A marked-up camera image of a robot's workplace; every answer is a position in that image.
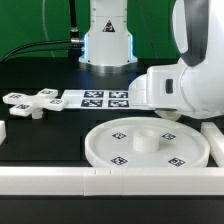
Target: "round white platform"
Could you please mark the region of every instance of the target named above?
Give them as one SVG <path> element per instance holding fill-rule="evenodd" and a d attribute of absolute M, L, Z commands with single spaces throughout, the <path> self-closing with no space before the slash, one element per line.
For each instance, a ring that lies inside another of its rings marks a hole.
<path fill-rule="evenodd" d="M 89 132 L 86 157 L 94 167 L 205 167 L 210 146 L 196 130 L 159 118 L 124 118 Z"/>

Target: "green wall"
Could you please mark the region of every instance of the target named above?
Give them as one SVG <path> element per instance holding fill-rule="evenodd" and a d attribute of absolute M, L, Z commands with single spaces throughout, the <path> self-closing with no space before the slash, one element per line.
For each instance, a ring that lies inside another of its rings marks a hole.
<path fill-rule="evenodd" d="M 68 0 L 45 1 L 49 39 L 69 39 Z M 147 59 L 177 58 L 169 19 L 174 0 L 141 0 L 141 2 L 143 13 L 139 0 L 128 1 L 128 29 L 134 36 L 136 56 Z M 78 27 L 82 35 L 89 29 L 89 5 L 89 0 L 76 0 Z M 45 40 L 42 0 L 0 1 L 0 57 L 18 46 Z M 55 55 L 61 57 L 66 56 L 66 53 L 55 52 Z M 42 52 L 30 56 L 51 57 L 51 53 Z"/>

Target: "cross-shaped piece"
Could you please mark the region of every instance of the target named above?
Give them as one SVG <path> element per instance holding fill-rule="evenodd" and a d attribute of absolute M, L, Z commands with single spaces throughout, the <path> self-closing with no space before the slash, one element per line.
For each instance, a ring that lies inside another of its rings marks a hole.
<path fill-rule="evenodd" d="M 27 117 L 32 114 L 33 119 L 40 119 L 43 116 L 43 108 L 61 111 L 68 105 L 65 100 L 55 99 L 57 95 L 57 90 L 43 89 L 34 96 L 9 93 L 3 97 L 3 101 L 6 104 L 15 105 L 9 110 L 12 115 Z"/>

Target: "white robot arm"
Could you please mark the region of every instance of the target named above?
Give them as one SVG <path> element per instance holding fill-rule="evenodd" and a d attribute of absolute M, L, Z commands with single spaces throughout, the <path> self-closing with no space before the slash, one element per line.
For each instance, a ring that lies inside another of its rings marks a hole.
<path fill-rule="evenodd" d="M 136 79 L 131 105 L 199 119 L 224 114 L 223 11 L 223 0 L 176 1 L 172 24 L 181 58 Z"/>

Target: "black table surface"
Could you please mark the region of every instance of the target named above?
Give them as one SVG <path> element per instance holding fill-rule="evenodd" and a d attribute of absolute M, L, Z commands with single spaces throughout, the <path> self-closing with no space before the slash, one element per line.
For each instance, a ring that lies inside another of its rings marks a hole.
<path fill-rule="evenodd" d="M 137 72 L 98 74 L 68 59 L 22 59 L 0 64 L 0 98 L 10 92 L 34 95 L 44 88 L 127 90 Z M 0 120 L 7 138 L 0 146 L 0 166 L 90 166 L 84 140 L 95 126 L 117 118 L 157 117 L 141 110 L 44 110 L 32 120 L 9 115 L 0 99 Z M 209 119 L 222 130 L 223 117 Z M 179 122 L 200 130 L 202 120 L 183 116 Z M 215 166 L 212 159 L 210 166 Z M 25 197 L 0 196 L 0 223 L 223 223 L 222 196 Z"/>

